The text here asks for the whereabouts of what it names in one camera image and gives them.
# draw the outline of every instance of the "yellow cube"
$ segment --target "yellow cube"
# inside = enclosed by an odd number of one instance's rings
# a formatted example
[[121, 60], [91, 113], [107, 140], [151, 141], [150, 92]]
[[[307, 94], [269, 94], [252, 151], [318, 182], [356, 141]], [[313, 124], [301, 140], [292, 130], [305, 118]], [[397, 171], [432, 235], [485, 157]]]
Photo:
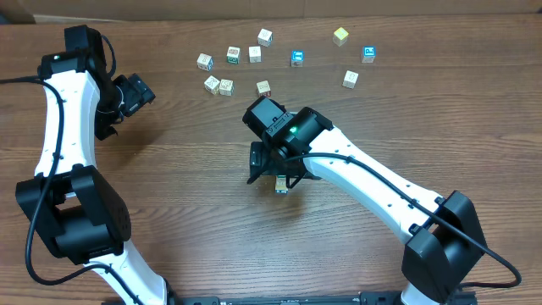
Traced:
[[333, 42], [337, 46], [340, 47], [344, 45], [347, 40], [348, 40], [348, 32], [345, 29], [340, 27], [338, 30], [335, 31], [335, 33], [333, 33]]

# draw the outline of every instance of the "wooden tabletop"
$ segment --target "wooden tabletop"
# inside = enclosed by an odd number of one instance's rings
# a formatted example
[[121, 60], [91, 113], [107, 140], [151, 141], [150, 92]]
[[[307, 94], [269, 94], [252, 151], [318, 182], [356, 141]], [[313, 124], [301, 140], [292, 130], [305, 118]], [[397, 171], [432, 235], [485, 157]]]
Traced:
[[[334, 30], [350, 32], [337, 47]], [[0, 78], [34, 75], [64, 50], [64, 25], [0, 26]], [[246, 185], [257, 138], [241, 122], [268, 80], [273, 98], [331, 119], [364, 152], [420, 186], [457, 189], [477, 209], [489, 246], [523, 283], [477, 289], [480, 304], [542, 303], [542, 18], [540, 15], [375, 17], [96, 24], [118, 74], [137, 73], [156, 100], [97, 141], [97, 166], [130, 210], [132, 239], [181, 296], [259, 297], [401, 290], [403, 246], [365, 207], [325, 181], [287, 196], [274, 178]], [[266, 28], [263, 62], [249, 46]], [[361, 64], [363, 46], [377, 48]], [[226, 63], [229, 46], [241, 64]], [[290, 52], [305, 51], [302, 68]], [[199, 53], [214, 57], [211, 73]], [[344, 88], [347, 70], [355, 89]], [[203, 88], [233, 80], [233, 97]], [[28, 220], [14, 197], [41, 155], [46, 103], [33, 85], [0, 86], [0, 303], [98, 304], [116, 295], [95, 274], [61, 286], [25, 270]], [[76, 268], [35, 239], [38, 274]], [[484, 257], [468, 280], [509, 281]]]

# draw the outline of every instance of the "cube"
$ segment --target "cube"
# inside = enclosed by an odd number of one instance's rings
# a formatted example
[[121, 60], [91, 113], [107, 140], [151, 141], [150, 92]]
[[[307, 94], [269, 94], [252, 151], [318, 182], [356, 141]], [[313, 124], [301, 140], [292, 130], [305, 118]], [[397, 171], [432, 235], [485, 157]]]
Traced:
[[357, 81], [357, 73], [352, 71], [346, 71], [345, 80], [343, 80], [342, 85], [346, 88], [354, 89]]
[[370, 64], [376, 57], [376, 47], [363, 47], [362, 63]]
[[256, 84], [257, 87], [257, 95], [259, 97], [265, 96], [265, 97], [271, 97], [271, 87], [269, 86], [269, 83], [264, 80], [260, 81]]
[[241, 55], [241, 50], [238, 47], [229, 47], [228, 54], [226, 58], [230, 64], [239, 64], [239, 57]]
[[335, 33], [333, 33], [333, 42], [337, 46], [340, 47], [344, 45], [347, 40], [348, 40], [348, 32], [345, 29], [340, 27], [338, 30], [335, 31]]
[[216, 95], [218, 93], [218, 88], [220, 87], [220, 80], [217, 80], [214, 76], [209, 76], [207, 80], [205, 80], [205, 89], [207, 91], [211, 92], [213, 95]]
[[221, 80], [220, 94], [225, 96], [232, 96], [234, 94], [234, 82], [232, 80]]
[[274, 192], [277, 194], [288, 194], [288, 187], [286, 186], [286, 176], [278, 175], [277, 180], [274, 182]]
[[251, 63], [261, 63], [262, 62], [262, 49], [260, 47], [249, 47], [248, 48], [248, 59]]
[[303, 51], [299, 51], [299, 50], [292, 51], [291, 52], [291, 66], [302, 67], [304, 58], [305, 58], [305, 53]]
[[197, 68], [210, 71], [213, 68], [213, 57], [201, 53], [200, 57], [197, 58]]
[[264, 47], [269, 47], [273, 41], [273, 32], [270, 30], [262, 29], [257, 36], [257, 43]]

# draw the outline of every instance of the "blue cube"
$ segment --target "blue cube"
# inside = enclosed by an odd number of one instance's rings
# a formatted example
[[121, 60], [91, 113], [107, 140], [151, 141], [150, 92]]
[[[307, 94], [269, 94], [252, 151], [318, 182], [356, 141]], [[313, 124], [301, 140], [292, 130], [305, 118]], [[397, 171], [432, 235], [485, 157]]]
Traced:
[[362, 63], [372, 63], [376, 57], [376, 47], [363, 47]]
[[302, 67], [303, 59], [305, 59], [305, 53], [300, 50], [294, 50], [291, 52], [291, 66]]

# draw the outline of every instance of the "wooden table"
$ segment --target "wooden table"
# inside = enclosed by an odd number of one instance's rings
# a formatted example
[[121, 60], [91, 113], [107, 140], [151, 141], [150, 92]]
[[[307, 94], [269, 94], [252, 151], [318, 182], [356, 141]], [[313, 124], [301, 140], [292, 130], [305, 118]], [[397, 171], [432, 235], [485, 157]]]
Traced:
[[[337, 47], [343, 26], [348, 43]], [[41, 56], [64, 50], [65, 25], [0, 26], [0, 78], [32, 75]], [[480, 304], [542, 303], [542, 19], [539, 15], [283, 19], [96, 24], [119, 74], [138, 73], [157, 98], [96, 143], [97, 164], [125, 200], [132, 239], [182, 296], [257, 297], [400, 290], [403, 246], [359, 203], [324, 181], [287, 196], [274, 179], [247, 186], [257, 138], [241, 117], [268, 80], [290, 110], [310, 106], [363, 151], [409, 180], [475, 203], [490, 247], [523, 273], [513, 290], [478, 289]], [[274, 33], [263, 62], [247, 50]], [[374, 64], [361, 64], [374, 45]], [[241, 64], [227, 64], [228, 46]], [[290, 52], [305, 51], [303, 68]], [[196, 67], [235, 82], [233, 97], [203, 89]], [[341, 86], [347, 70], [356, 88]], [[0, 87], [0, 303], [98, 304], [115, 298], [95, 274], [55, 287], [25, 271], [28, 220], [14, 198], [41, 154], [45, 97], [39, 86]], [[76, 269], [39, 238], [38, 273]], [[483, 258], [468, 280], [508, 281]]]

